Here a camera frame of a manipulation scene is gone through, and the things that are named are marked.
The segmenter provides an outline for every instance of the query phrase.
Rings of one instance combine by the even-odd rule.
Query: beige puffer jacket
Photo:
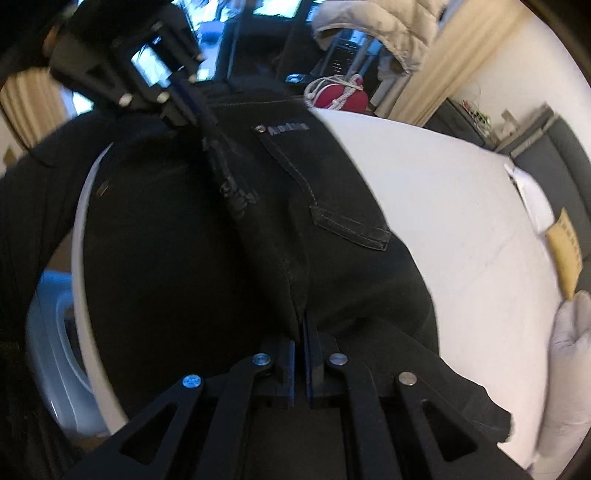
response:
[[[418,70],[438,32],[449,0],[325,0],[312,27],[327,49],[341,28],[361,30],[377,38],[407,72]]]

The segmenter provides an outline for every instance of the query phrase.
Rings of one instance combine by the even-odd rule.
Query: white rope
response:
[[[356,90],[363,90],[362,85],[357,85],[357,80],[361,79],[361,75],[356,73],[349,80],[345,79],[345,75],[333,75],[331,77],[322,77],[313,82],[310,82],[304,90],[304,100],[309,108],[314,107],[314,103],[319,94],[330,85],[343,85],[345,89],[340,97],[332,101],[327,107],[328,110],[341,110],[346,101]]]

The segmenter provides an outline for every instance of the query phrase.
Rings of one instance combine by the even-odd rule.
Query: gray sofa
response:
[[[556,218],[565,208],[579,237],[583,271],[577,290],[591,291],[591,163],[564,119],[543,106],[497,152],[540,184]]]

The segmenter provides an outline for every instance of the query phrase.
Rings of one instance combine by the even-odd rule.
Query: curtain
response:
[[[48,69],[26,70],[6,81],[0,104],[25,147],[35,146],[70,118],[62,92]]]
[[[464,0],[441,30],[421,70],[401,93],[397,84],[404,79],[396,82],[375,113],[422,127],[531,16],[519,0]]]

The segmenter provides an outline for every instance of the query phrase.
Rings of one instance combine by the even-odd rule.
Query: white wall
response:
[[[14,137],[12,136],[11,131],[8,129],[4,118],[0,115],[0,177],[4,175],[4,172],[6,171],[6,165],[4,165],[2,159],[4,158],[4,154],[6,153],[8,147],[12,148],[12,151],[17,157],[21,155],[21,148],[19,147],[16,140],[14,140]]]
[[[523,121],[547,102],[567,121],[591,158],[591,87],[564,45],[536,17],[508,39],[455,97],[476,98],[493,126],[503,123],[505,109]]]

